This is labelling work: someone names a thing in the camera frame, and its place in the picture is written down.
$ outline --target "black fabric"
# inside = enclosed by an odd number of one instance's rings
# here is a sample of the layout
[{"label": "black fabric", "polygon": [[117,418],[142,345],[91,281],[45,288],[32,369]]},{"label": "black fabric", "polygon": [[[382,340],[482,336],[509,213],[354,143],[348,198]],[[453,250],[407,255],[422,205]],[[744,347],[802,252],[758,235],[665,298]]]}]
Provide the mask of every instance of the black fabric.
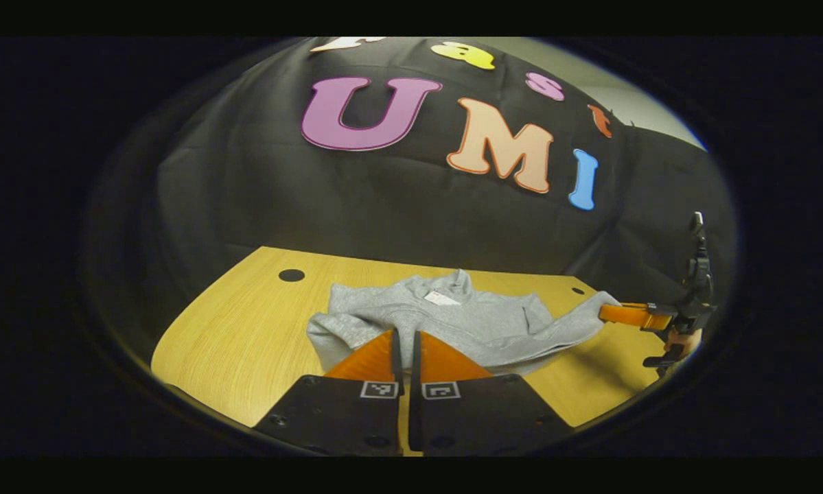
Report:
[{"label": "black fabric", "polygon": [[[494,70],[439,56],[430,47],[461,38],[387,38],[317,54],[330,38],[308,38],[250,67],[170,135],[139,210],[146,288],[159,312],[135,344],[154,344],[208,285],[258,246],[427,266],[573,274],[625,301],[674,301],[693,252],[686,225],[704,212],[717,293],[732,278],[737,226],[728,191],[705,151],[622,124],[559,74],[483,47]],[[537,72],[559,82],[553,101],[525,84]],[[392,78],[427,78],[443,88],[424,100],[411,131],[367,152],[308,143],[301,120],[315,82],[370,78],[345,109],[348,126],[376,125]],[[533,123],[555,137],[548,193],[492,170],[452,169],[471,97],[495,106],[512,133]],[[612,138],[594,125],[605,110]],[[571,205],[573,150],[599,161],[595,209]]]}]

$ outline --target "letter m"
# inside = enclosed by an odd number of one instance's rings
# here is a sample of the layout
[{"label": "letter m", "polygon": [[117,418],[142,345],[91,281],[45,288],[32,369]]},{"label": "letter m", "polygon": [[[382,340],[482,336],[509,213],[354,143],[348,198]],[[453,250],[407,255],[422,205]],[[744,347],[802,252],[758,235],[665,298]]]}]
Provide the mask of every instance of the letter m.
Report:
[{"label": "letter m", "polygon": [[467,125],[461,149],[447,156],[448,165],[464,172],[487,173],[490,163],[484,159],[484,151],[489,146],[500,178],[509,177],[521,163],[515,182],[535,193],[547,193],[548,148],[555,140],[552,134],[541,126],[527,124],[513,137],[495,107],[468,97],[459,98],[458,103],[467,109]]}]

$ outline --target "white wall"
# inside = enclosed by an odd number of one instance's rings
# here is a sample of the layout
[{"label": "white wall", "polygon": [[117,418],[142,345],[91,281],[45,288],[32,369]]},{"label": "white wall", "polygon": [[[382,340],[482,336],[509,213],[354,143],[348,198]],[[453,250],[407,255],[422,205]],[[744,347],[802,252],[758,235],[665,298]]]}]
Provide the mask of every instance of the white wall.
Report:
[{"label": "white wall", "polygon": [[584,91],[616,115],[625,125],[663,132],[705,149],[695,135],[655,98],[631,82],[565,50],[534,38],[473,37],[483,45],[517,56]]}]

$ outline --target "blue letter i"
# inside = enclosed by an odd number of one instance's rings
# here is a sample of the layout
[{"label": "blue letter i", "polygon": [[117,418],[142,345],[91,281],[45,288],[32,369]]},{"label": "blue letter i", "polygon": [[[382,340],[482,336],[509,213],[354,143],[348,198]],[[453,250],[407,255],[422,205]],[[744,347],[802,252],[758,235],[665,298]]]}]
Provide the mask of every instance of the blue letter i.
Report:
[{"label": "blue letter i", "polygon": [[594,171],[597,169],[597,160],[583,150],[573,150],[577,157],[577,188],[570,193],[570,203],[578,209],[590,211],[594,209]]}]

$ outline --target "screw hole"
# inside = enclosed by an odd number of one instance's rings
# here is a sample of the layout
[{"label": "screw hole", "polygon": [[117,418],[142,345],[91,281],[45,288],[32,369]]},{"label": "screw hole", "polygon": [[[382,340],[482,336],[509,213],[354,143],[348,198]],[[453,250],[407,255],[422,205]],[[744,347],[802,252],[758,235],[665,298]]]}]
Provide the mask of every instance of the screw hole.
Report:
[{"label": "screw hole", "polygon": [[278,276],[282,281],[301,281],[301,279],[304,279],[304,271],[299,269],[285,269],[281,271]]}]

